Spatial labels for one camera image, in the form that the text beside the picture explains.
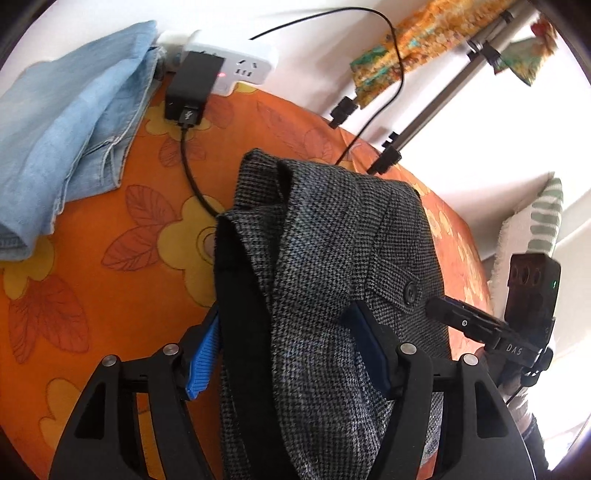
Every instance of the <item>silver screw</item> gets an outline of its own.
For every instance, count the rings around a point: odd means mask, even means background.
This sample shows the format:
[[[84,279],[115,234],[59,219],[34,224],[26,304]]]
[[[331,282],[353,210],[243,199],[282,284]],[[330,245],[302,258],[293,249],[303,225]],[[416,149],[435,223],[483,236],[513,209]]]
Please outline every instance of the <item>silver screw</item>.
[[[464,355],[464,361],[471,366],[478,365],[478,359],[476,355],[472,355],[471,353]]]
[[[176,355],[178,353],[178,345],[176,343],[169,343],[168,345],[164,345],[162,351],[164,355]]]
[[[105,367],[112,367],[117,363],[117,357],[115,355],[107,355],[101,362]]]
[[[415,347],[412,343],[403,343],[400,345],[400,351],[405,355],[414,355],[417,353],[417,347]]]

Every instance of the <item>jacket button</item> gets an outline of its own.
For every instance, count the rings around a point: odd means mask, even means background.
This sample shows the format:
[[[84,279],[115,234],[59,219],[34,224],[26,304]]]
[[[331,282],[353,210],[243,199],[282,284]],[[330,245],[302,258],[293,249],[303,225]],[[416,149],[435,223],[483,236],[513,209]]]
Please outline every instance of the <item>jacket button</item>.
[[[417,284],[413,281],[410,281],[404,287],[404,303],[407,305],[412,305],[417,301],[418,298],[418,288]]]

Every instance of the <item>white power strip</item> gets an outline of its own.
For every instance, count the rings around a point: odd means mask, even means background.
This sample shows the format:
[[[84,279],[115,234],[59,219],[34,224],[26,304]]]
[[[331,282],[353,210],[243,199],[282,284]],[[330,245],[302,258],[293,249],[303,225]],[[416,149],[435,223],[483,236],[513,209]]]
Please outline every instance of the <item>white power strip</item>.
[[[197,30],[187,41],[181,62],[189,51],[208,53],[226,59],[212,93],[228,96],[237,82],[262,85],[279,61],[277,49],[259,40],[232,38],[211,30]]]

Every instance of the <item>green striped pillow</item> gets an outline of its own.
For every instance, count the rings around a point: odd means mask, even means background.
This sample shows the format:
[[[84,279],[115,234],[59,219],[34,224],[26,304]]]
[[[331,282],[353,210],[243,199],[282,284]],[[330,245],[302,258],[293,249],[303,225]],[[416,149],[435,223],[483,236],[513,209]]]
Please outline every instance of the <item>green striped pillow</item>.
[[[551,179],[532,203],[516,209],[515,215],[503,223],[489,282],[495,317],[502,319],[505,314],[511,255],[542,252],[552,256],[562,220],[562,205],[562,182]]]
[[[528,252],[542,252],[552,256],[562,220],[562,204],[562,182],[560,179],[552,179],[531,204],[531,239],[527,243]]]

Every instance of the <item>black plug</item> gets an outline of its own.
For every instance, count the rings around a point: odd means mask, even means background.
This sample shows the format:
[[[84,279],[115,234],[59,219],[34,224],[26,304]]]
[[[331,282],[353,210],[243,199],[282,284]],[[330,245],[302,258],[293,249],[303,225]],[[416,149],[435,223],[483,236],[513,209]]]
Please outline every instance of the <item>black plug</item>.
[[[166,89],[165,119],[191,127],[201,123],[207,97],[224,61],[215,55],[190,51]]]
[[[330,116],[333,119],[329,123],[329,127],[334,130],[335,128],[341,126],[345,120],[349,118],[349,115],[356,111],[357,108],[358,105],[354,100],[351,100],[349,97],[343,97],[339,104],[333,108],[330,113]]]

